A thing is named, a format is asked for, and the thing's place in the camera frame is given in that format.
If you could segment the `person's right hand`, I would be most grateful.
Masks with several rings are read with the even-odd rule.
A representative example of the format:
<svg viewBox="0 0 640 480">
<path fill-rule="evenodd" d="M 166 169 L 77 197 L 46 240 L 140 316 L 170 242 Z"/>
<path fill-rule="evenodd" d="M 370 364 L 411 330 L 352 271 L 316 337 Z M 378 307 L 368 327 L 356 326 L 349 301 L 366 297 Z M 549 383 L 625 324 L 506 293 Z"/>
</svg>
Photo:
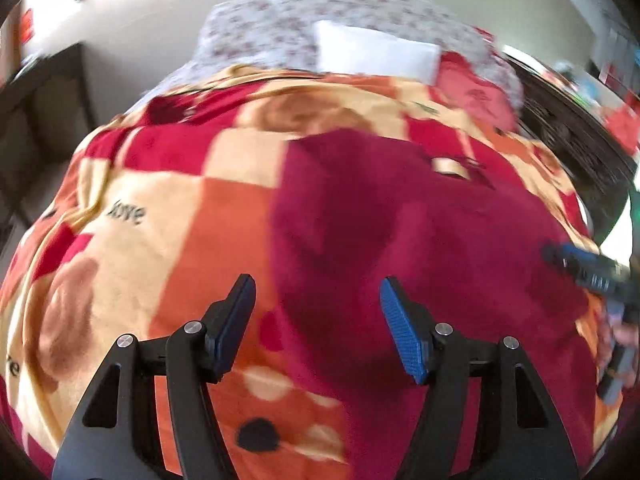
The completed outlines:
<svg viewBox="0 0 640 480">
<path fill-rule="evenodd" d="M 616 344 L 634 350 L 634 359 L 624 378 L 627 388 L 637 381 L 639 366 L 639 326 L 623 322 L 621 318 L 606 312 L 601 316 L 598 326 L 598 367 L 608 367 L 613 359 L 613 350 Z"/>
</svg>

